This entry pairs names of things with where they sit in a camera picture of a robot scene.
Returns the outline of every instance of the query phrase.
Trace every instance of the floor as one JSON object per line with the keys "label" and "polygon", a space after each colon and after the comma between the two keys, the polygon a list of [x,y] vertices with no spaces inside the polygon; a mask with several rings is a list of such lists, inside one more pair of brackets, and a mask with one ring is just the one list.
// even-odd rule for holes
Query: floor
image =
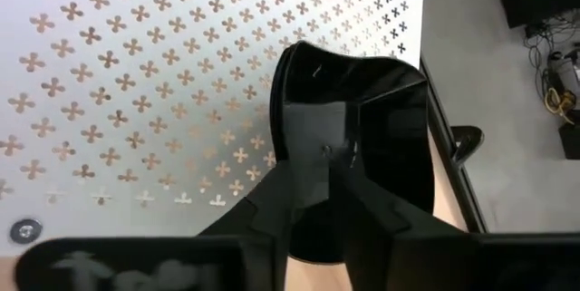
{"label": "floor", "polygon": [[565,160],[521,30],[499,0],[425,0],[423,54],[452,125],[479,126],[466,164],[491,231],[580,229],[580,165]]}

